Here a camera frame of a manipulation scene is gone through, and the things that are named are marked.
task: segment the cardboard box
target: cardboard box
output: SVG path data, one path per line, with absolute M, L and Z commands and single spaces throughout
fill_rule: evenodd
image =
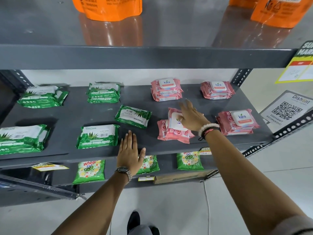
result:
M 156 176 L 154 184 L 176 182 L 176 181 L 180 181 L 180 180 L 187 180 L 187 179 L 192 179 L 192 178 L 204 177 L 207 174 L 211 173 L 212 171 L 214 171 L 214 170 L 193 171 L 193 172 L 188 172 L 188 173 Z

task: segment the origami aloe vera wipes pack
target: origami aloe vera wipes pack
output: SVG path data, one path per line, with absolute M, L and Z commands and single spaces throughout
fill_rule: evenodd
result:
M 142 166 L 137 172 L 137 175 L 150 173 L 153 171 L 159 171 L 160 168 L 156 158 L 157 158 L 156 155 L 145 156 L 145 158 L 143 159 Z
M 0 155 L 41 152 L 48 134 L 45 124 L 0 128 Z
M 89 83 L 89 103 L 116 103 L 119 101 L 120 85 L 115 83 Z
M 105 160 L 80 162 L 73 184 L 104 180 Z
M 179 170 L 204 170 L 200 161 L 200 152 L 178 153 L 177 169 Z
M 152 112 L 147 110 L 122 105 L 115 116 L 115 120 L 145 129 L 147 128 L 151 114 Z
M 82 127 L 82 133 L 77 139 L 78 149 L 88 149 L 101 146 L 116 146 L 119 125 L 98 125 Z
M 17 101 L 21 106 L 28 108 L 48 108 L 61 106 L 68 91 L 57 86 L 32 86 Z

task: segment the white beaded bracelet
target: white beaded bracelet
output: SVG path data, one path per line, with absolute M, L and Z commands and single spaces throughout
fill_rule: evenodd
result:
M 210 124 L 206 124 L 204 126 L 201 127 L 201 129 L 198 132 L 198 135 L 201 137 L 203 131 L 209 127 L 219 127 L 219 124 L 215 124 L 215 123 L 210 123 Z

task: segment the orange pouch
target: orange pouch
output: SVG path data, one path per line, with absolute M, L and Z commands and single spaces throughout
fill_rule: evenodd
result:
M 293 28 L 311 7 L 313 0 L 259 0 L 251 20 L 282 28 Z
M 228 5 L 253 9 L 257 2 L 258 0 L 229 0 Z
M 120 21 L 142 12 L 142 0 L 72 0 L 75 8 L 96 21 Z

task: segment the shoe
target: shoe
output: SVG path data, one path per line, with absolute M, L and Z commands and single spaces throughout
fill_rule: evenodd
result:
M 127 234 L 130 230 L 140 225 L 140 216 L 137 211 L 134 211 L 131 213 L 131 216 L 129 217 L 128 224 L 127 224 Z
M 157 227 L 150 227 L 152 235 L 160 235 L 160 231 Z

